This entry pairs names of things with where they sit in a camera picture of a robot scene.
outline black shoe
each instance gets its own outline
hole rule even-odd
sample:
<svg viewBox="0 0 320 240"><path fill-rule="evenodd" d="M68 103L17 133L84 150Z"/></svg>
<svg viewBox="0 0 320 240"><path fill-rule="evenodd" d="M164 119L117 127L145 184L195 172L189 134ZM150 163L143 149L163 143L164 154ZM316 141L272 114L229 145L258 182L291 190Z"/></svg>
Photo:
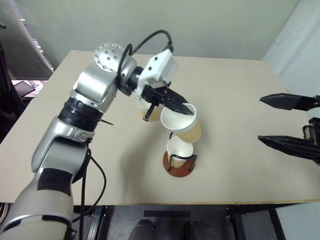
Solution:
<svg viewBox="0 0 320 240"><path fill-rule="evenodd" d="M184 224L183 240L220 240L220 238L207 223L195 220Z"/></svg>
<svg viewBox="0 0 320 240"><path fill-rule="evenodd" d="M149 219L142 219L134 227L128 240L153 240L155 227Z"/></svg>

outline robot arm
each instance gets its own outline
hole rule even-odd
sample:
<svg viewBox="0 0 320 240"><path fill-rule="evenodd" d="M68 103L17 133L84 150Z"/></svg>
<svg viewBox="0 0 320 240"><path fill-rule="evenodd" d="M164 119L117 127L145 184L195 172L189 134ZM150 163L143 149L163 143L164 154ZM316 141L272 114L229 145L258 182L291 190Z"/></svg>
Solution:
<svg viewBox="0 0 320 240"><path fill-rule="evenodd" d="M72 238L73 198L71 184L82 177L90 160L89 143L117 90L126 95L135 91L151 107L192 114L187 101L169 89L176 69L170 49L152 57L145 69L119 45L102 44L78 77L59 116L53 118L37 146L31 162L35 173L17 197L0 231L0 239Z"/></svg>

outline black cable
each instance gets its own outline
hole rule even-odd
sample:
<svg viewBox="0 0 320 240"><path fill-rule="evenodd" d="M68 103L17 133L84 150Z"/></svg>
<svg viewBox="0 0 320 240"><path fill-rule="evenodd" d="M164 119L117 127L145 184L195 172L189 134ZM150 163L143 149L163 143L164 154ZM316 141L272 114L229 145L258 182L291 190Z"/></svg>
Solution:
<svg viewBox="0 0 320 240"><path fill-rule="evenodd" d="M95 207L97 206L98 202L100 201L100 199L102 198L103 194L105 193L106 190L106 186L107 186L107 177L106 174L104 172L104 170L101 168L101 166L97 163L97 161L91 156L91 160L93 161L93 163L98 167L98 169L101 171L102 176L103 176L103 188L102 191L100 193L100 196L97 198L97 200L95 201L95 203L87 210L84 212L84 216L91 214L92 210L95 209ZM75 219L73 219L73 223L78 221L80 219L80 216L76 217Z"/></svg>
<svg viewBox="0 0 320 240"><path fill-rule="evenodd" d="M116 73L118 86L120 86L121 80L122 80L122 76L121 76L122 64L124 63L124 60L125 60L128 52L129 52L129 55L132 55L132 47L133 47L132 44L129 43L129 44L125 47L125 49L124 49L124 51L123 51L123 54L122 54L122 56L121 56L121 58L120 58L120 62L119 62L119 65L118 65L118 70L117 70L117 73Z"/></svg>
<svg viewBox="0 0 320 240"><path fill-rule="evenodd" d="M82 176L79 240L83 240L83 237L84 237L86 176L87 176L87 170L84 171Z"/></svg>
<svg viewBox="0 0 320 240"><path fill-rule="evenodd" d="M138 46L136 46L133 50L132 50L132 53L129 54L129 55L133 55L135 54L136 51L138 51L142 45L144 45L147 41L149 41L151 38L153 38L155 35L158 35L158 34L165 34L166 37L168 38L168 43L167 45L171 45L172 44L172 38L170 36L170 34L166 31L166 30L158 30L158 31L155 31L154 33L151 33L149 36L147 36L142 42L140 42L138 44Z"/></svg>

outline paper cup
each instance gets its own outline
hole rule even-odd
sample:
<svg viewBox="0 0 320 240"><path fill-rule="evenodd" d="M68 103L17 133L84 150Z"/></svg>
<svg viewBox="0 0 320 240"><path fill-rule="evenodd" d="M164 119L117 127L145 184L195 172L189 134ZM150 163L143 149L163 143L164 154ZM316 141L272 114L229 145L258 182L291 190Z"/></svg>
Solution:
<svg viewBox="0 0 320 240"><path fill-rule="evenodd" d="M197 111L195 106L190 103L184 103L184 105L194 112L194 114L186 115L165 107L161 112L161 123L183 141L195 143L202 134L201 126L197 121Z"/></svg>
<svg viewBox="0 0 320 240"><path fill-rule="evenodd" d="M148 112L148 110L151 106L151 103L145 101L143 98L138 100L136 103L140 109L140 115L142 117L144 117L146 115L146 113ZM149 122L154 122L157 120L157 118L158 118L158 108L155 106L150 117L149 117Z"/></svg>
<svg viewBox="0 0 320 240"><path fill-rule="evenodd" d="M194 146L191 143L182 141L179 137L175 136L167 142L166 151L168 154L168 161L170 163L170 155L172 154L180 157L190 157L194 152ZM186 161L187 159L172 157L171 166L174 168L180 168Z"/></svg>

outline wooden table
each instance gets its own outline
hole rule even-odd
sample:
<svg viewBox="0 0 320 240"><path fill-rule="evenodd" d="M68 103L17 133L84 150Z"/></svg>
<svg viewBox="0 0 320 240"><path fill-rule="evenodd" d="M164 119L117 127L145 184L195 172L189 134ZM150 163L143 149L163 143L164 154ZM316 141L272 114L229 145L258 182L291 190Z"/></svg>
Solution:
<svg viewBox="0 0 320 240"><path fill-rule="evenodd" d="M134 56L144 66L150 55ZM31 158L52 118L59 114L89 51L71 51L31 101L0 145L0 202L14 202L33 178ZM267 147L258 135L302 138L304 112L272 108L260 97L285 92L270 66L259 60L175 57L171 88L196 106L202 137L193 172L184 178L163 168L169 131L144 122L134 96L118 92L90 144L107 176L100 205L291 203L320 200L320 167ZM100 194L103 178L90 163L86 204ZM72 186L80 204L81 181Z"/></svg>

